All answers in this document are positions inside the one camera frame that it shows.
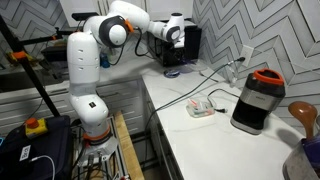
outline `white cable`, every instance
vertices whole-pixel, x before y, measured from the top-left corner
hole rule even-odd
[[[36,161],[36,160],[38,160],[38,159],[40,159],[40,158],[48,158],[50,161],[51,161],[51,164],[52,164],[52,180],[54,180],[54,175],[56,174],[56,167],[54,166],[54,163],[53,163],[53,160],[52,160],[52,158],[50,157],[50,156],[47,156],[47,155],[42,155],[42,156],[38,156],[38,157],[35,157],[35,158],[32,158],[31,159],[31,162],[33,162],[33,161]]]

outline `wooden spoon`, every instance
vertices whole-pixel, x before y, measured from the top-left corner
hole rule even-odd
[[[303,101],[295,101],[291,103],[288,109],[289,112],[304,126],[304,129],[306,130],[306,139],[312,139],[313,126],[318,115],[317,109],[313,105]]]

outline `power outlet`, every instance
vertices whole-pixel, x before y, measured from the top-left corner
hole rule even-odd
[[[248,67],[254,48],[243,45],[240,57],[245,57],[246,60],[242,63],[243,66]]]

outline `black appliance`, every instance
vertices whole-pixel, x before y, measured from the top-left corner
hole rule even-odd
[[[48,159],[29,160],[41,155],[52,158],[55,179],[71,179],[73,138],[69,116],[46,119],[48,132],[34,139],[25,135],[25,127],[13,129],[0,146],[0,179],[52,179],[52,165]],[[21,161],[22,151],[30,148],[28,157]]]
[[[198,59],[202,30],[197,26],[186,26],[184,31],[184,48],[174,48],[173,43],[165,42],[148,33],[149,49],[163,66],[176,66]]]
[[[284,96],[284,81],[278,72],[265,68],[250,73],[231,124],[250,134],[260,134],[265,118],[277,108]]]

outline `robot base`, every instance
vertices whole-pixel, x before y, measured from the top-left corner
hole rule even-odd
[[[80,157],[78,162],[78,166],[87,166],[89,155],[94,156],[93,164],[99,163],[99,159],[101,158],[101,162],[109,160],[112,153],[114,153],[119,145],[118,140],[111,136],[106,142],[99,145],[90,145],[85,147],[84,154]]]

